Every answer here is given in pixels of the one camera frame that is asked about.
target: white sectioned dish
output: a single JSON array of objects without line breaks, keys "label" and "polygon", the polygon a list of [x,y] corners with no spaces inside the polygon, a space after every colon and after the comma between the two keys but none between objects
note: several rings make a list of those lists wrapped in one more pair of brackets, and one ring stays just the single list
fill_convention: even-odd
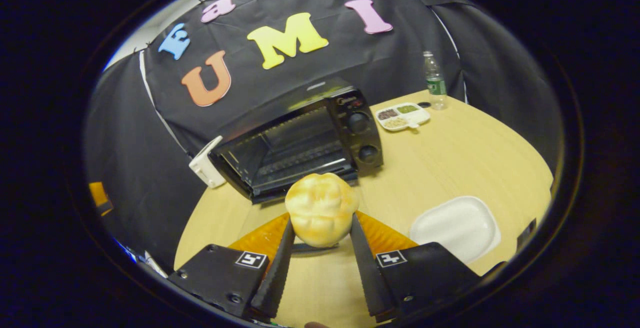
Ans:
[{"label": "white sectioned dish", "polygon": [[[413,107],[416,110],[412,110],[411,112],[402,113],[398,110],[401,107]],[[395,114],[395,116],[391,116],[388,118],[380,118],[381,114],[385,111],[391,112],[391,114]],[[377,119],[378,123],[384,127],[385,130],[390,131],[400,131],[404,130],[407,127],[418,128],[419,125],[425,123],[429,118],[429,112],[425,111],[422,107],[416,105],[415,103],[400,103],[400,105],[393,105],[384,109],[377,110],[375,112],[375,119]],[[404,124],[402,125],[393,125],[394,121],[403,120]]]},{"label": "white sectioned dish", "polygon": [[465,264],[495,248],[501,240],[494,215],[480,198],[461,196],[421,214],[409,231],[418,244],[438,242]]}]

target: green food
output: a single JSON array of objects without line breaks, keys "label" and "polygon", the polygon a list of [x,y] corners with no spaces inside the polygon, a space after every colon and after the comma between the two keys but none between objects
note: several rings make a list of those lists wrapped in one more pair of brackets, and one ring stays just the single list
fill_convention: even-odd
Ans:
[{"label": "green food", "polygon": [[409,113],[411,111],[418,110],[418,109],[415,108],[414,106],[402,106],[402,107],[398,107],[397,110],[400,113]]}]

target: plastic bottle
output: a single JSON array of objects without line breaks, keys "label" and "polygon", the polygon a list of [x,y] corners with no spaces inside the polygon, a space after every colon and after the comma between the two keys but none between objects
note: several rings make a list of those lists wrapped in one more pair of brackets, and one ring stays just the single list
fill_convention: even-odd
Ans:
[{"label": "plastic bottle", "polygon": [[447,87],[438,62],[430,51],[424,51],[424,72],[429,88],[431,106],[436,110],[447,107]]}]

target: pink letter i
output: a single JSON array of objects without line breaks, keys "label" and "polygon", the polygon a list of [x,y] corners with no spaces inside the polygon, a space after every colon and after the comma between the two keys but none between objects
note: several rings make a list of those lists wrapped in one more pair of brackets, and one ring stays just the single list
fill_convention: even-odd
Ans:
[{"label": "pink letter i", "polygon": [[384,22],[376,10],[373,9],[372,0],[353,0],[346,2],[344,5],[358,12],[365,24],[364,32],[368,34],[387,32],[394,29],[391,24]]}]

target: toaster oven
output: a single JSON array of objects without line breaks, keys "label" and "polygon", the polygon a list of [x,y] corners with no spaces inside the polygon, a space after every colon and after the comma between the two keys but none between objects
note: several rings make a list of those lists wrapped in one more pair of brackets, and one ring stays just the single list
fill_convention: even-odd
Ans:
[{"label": "toaster oven", "polygon": [[222,131],[208,157],[254,204],[284,198],[310,173],[335,173],[353,184],[383,163],[365,97],[340,78],[293,89]]}]

